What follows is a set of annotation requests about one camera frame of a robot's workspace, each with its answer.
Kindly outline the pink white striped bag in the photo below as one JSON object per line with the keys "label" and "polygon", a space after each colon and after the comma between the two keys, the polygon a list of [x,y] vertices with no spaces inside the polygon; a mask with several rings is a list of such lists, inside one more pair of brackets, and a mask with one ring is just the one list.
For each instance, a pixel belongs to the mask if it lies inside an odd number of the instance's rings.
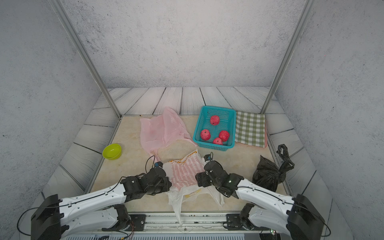
{"label": "pink white striped bag", "polygon": [[166,192],[169,205],[172,206],[180,227],[183,225],[181,218],[183,202],[193,201],[200,194],[209,194],[220,207],[225,203],[224,197],[216,191],[215,187],[198,186],[196,175],[205,173],[204,165],[205,161],[199,155],[198,150],[192,151],[180,160],[171,160],[163,165],[163,169],[172,183],[169,191]]}

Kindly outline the pink plastic bag apple print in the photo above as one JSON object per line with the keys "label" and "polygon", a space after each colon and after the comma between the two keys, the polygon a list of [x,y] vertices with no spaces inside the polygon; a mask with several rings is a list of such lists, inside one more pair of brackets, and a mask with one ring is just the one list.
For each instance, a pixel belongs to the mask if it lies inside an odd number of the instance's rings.
{"label": "pink plastic bag apple print", "polygon": [[150,156],[155,156],[156,162],[161,161],[158,150],[168,147],[177,140],[184,140],[197,146],[180,116],[169,107],[157,117],[141,118],[140,123],[141,145]]}

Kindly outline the black plastic bag knotted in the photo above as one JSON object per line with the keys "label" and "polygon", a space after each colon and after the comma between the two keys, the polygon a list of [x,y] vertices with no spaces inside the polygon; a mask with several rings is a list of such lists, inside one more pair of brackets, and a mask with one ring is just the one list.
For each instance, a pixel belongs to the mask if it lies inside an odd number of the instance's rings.
{"label": "black plastic bag knotted", "polygon": [[260,156],[260,161],[252,178],[252,183],[272,192],[276,192],[278,185],[285,181],[287,172],[295,167],[285,144],[278,146],[277,153],[282,159],[282,165],[278,168],[275,163]]}

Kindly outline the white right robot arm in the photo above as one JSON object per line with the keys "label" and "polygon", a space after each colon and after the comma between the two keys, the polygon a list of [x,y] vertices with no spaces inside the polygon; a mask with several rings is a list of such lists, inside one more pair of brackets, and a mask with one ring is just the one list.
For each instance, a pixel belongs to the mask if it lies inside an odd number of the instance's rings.
{"label": "white right robot arm", "polygon": [[303,196],[284,196],[260,187],[237,174],[228,174],[213,159],[204,156],[204,171],[196,174],[200,187],[213,186],[223,196],[247,201],[236,228],[253,231],[267,228],[293,240],[320,240],[326,223],[311,201]]}

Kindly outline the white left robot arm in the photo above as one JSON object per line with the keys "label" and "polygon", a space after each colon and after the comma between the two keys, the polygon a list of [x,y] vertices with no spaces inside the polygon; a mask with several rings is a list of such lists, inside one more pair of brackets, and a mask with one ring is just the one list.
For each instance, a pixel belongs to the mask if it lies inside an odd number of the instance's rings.
{"label": "white left robot arm", "polygon": [[31,217],[32,240],[60,240],[83,231],[134,230],[125,204],[145,195],[170,190],[172,183],[162,166],[146,174],[122,177],[118,183],[89,194],[60,199],[47,197]]}

